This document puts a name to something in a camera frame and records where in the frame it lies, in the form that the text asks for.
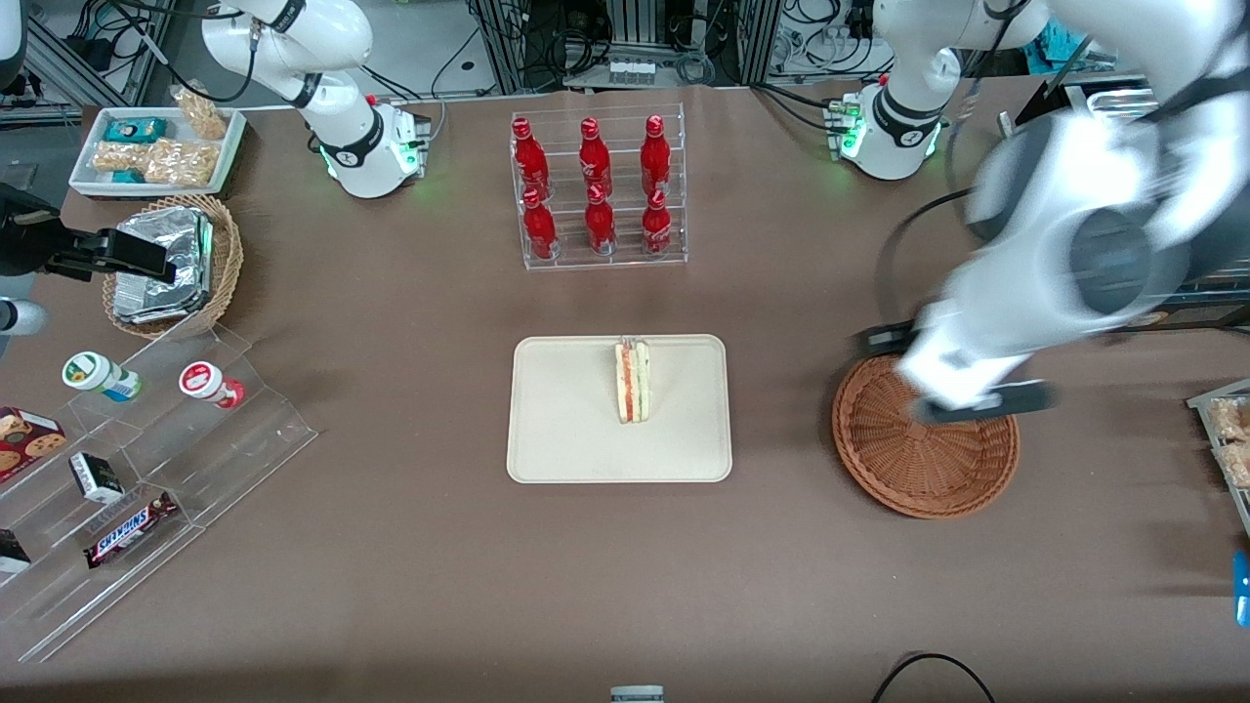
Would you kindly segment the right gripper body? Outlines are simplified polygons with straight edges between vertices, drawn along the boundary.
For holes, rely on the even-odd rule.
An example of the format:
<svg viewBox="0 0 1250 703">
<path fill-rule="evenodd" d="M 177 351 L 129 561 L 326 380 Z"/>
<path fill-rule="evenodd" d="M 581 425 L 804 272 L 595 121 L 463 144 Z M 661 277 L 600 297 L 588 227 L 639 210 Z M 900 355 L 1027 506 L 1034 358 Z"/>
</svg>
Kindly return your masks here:
<svg viewBox="0 0 1250 703">
<path fill-rule="evenodd" d="M 68 228 L 58 209 L 18 190 L 1 186 L 1 275 L 58 274 L 65 269 L 52 260 L 68 245 Z"/>
</svg>

